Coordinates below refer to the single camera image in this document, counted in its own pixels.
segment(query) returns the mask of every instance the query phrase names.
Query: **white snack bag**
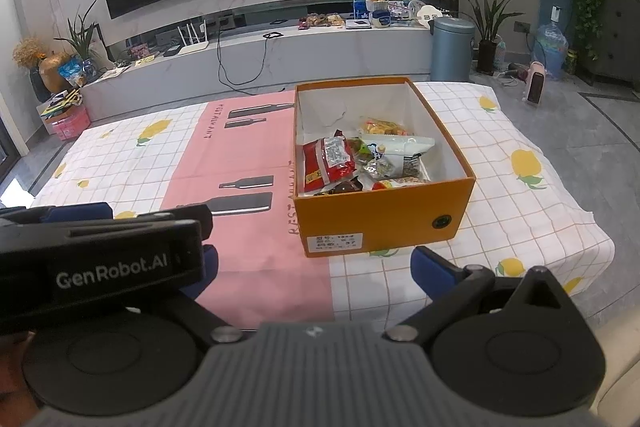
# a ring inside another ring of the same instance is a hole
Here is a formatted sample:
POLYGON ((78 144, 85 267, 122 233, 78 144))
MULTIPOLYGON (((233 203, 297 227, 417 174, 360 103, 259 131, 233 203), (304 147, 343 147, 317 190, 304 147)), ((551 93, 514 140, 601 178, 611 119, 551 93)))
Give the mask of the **white snack bag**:
POLYGON ((424 136, 364 134, 360 139, 373 155, 364 171, 375 180, 422 177, 420 156, 436 145, 433 138, 424 136))

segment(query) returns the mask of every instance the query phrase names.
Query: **orange shoebox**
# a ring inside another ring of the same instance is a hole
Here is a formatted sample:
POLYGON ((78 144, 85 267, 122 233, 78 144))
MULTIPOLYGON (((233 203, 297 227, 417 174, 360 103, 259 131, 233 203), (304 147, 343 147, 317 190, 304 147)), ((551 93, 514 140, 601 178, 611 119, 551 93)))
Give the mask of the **orange shoebox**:
POLYGON ((403 77, 328 80, 296 87, 294 203, 308 257, 327 257, 452 239, 476 177, 435 111, 403 77), (357 136, 363 119, 402 124, 410 134, 433 138, 421 157, 431 183, 304 196, 302 146, 333 136, 357 136))

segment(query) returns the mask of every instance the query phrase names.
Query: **wall outlet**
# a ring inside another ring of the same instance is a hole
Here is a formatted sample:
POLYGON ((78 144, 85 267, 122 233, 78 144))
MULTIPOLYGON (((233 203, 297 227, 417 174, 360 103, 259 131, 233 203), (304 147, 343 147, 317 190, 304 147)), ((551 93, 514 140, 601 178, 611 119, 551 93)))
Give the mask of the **wall outlet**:
POLYGON ((531 33, 531 24, 528 22, 516 21, 513 23, 513 31, 516 33, 531 33))

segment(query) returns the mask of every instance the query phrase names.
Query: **snack package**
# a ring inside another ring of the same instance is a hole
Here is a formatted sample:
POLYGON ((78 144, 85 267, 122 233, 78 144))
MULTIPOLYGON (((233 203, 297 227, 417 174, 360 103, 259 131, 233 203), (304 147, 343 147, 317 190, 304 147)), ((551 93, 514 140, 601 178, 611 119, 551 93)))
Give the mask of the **snack package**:
POLYGON ((82 65, 77 58, 72 58, 66 64, 58 68, 58 73, 64 76, 74 87, 82 87, 86 83, 86 77, 82 70, 82 65))
POLYGON ((407 136, 406 129, 395 122, 368 118, 362 125, 363 134, 392 134, 397 136, 407 136))
POLYGON ((349 149, 351 149, 351 154, 353 154, 356 165, 366 165, 373 159, 373 154, 369 148, 367 148, 367 144, 359 137, 347 138, 347 145, 349 149))
POLYGON ((381 188, 411 187, 412 185, 423 185, 425 183, 429 183, 429 181, 414 177, 398 178, 397 180, 382 180, 379 182, 375 182, 371 190, 380 190, 381 188))
POLYGON ((322 138, 303 146, 305 192, 319 190, 351 176, 356 169, 344 136, 322 138))
MULTIPOLYGON (((363 135, 360 139, 373 156, 363 170, 376 181, 410 176, 419 178, 420 156, 435 145, 433 138, 422 136, 363 135)), ((364 156, 363 150, 358 150, 358 158, 364 156)))
POLYGON ((316 196, 326 196, 328 194, 346 194, 348 192, 362 192, 362 183, 358 181, 357 176, 352 180, 338 183, 334 188, 318 192, 316 196))

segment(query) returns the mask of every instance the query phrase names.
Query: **box label sticker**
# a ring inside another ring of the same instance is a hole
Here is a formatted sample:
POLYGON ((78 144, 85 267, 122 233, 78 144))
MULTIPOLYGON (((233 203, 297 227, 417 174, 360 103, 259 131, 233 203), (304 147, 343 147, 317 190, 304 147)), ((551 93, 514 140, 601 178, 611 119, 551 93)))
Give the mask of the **box label sticker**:
POLYGON ((309 252, 359 250, 362 248, 362 234, 316 235, 307 237, 306 243, 309 247, 309 252))

